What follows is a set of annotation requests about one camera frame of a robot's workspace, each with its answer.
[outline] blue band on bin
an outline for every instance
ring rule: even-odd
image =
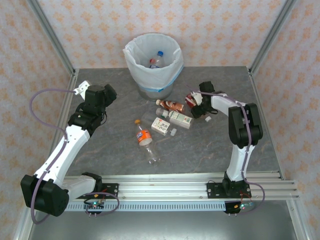
[[[184,68],[184,66],[182,65],[182,67],[180,68],[180,70],[177,72],[177,74],[172,78],[172,80],[168,83],[167,86],[161,88],[161,89],[154,89],[154,88],[148,88],[148,87],[143,87],[143,86],[140,86],[139,84],[139,87],[148,91],[148,92],[157,92],[157,93],[160,93],[162,90],[166,89],[168,86],[170,86],[171,84],[174,83],[174,81],[176,80],[176,78],[179,76],[179,74],[181,73],[182,69]]]

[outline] wall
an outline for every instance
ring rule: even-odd
[[[172,36],[185,66],[251,66],[285,0],[40,0],[75,68],[125,68],[122,49]]]
[[[320,236],[320,4],[299,0],[254,76],[278,158]]]
[[[44,88],[66,88],[70,75],[26,0],[1,0],[0,39],[0,232],[11,240],[25,205],[20,180],[46,160],[53,136],[29,114],[29,99]],[[55,124],[62,99],[44,93],[33,109]]]

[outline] bottle cap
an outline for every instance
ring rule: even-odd
[[[177,133],[177,129],[173,128],[173,129],[171,130],[170,135],[173,137],[174,135],[176,135],[176,133]]]
[[[211,118],[210,116],[207,116],[204,120],[205,120],[206,122],[209,122],[211,119],[212,119],[212,118]]]
[[[169,112],[167,110],[164,110],[164,109],[158,107],[156,109],[156,111],[155,111],[155,114],[158,115],[158,116],[166,118],[166,117],[168,117]]]

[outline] bottle in trash can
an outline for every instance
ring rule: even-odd
[[[163,55],[164,53],[162,51],[158,51],[157,55],[150,59],[151,69],[163,68],[165,66]]]
[[[152,142],[152,137],[150,132],[141,125],[141,121],[139,119],[134,121],[136,125],[136,138],[138,140],[138,143],[140,145],[141,149],[145,153],[145,156],[150,164],[153,164],[155,162],[158,162],[160,158],[158,157],[155,147]]]

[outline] marble surface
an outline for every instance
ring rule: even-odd
[[[81,69],[76,85],[84,80],[102,86],[109,83],[117,92],[117,99],[106,109],[106,123],[82,147],[67,175],[77,176],[83,172],[98,175],[217,173],[228,168],[232,143],[228,134],[228,118],[223,113],[212,115],[210,122],[196,119],[190,129],[177,127],[173,137],[151,130],[161,162],[150,165],[139,149],[134,121],[146,111],[156,112],[158,106],[155,102],[147,101],[138,94],[137,85],[127,68]],[[257,103],[247,69],[241,66],[185,67],[167,99],[184,103],[190,92],[186,84],[199,88],[204,81],[212,81],[216,91],[224,91],[238,101]],[[69,115],[81,102],[80,96],[73,96]],[[186,107],[186,115],[191,116]],[[275,150],[264,125],[263,130],[263,138],[251,155],[248,171],[279,170]]]

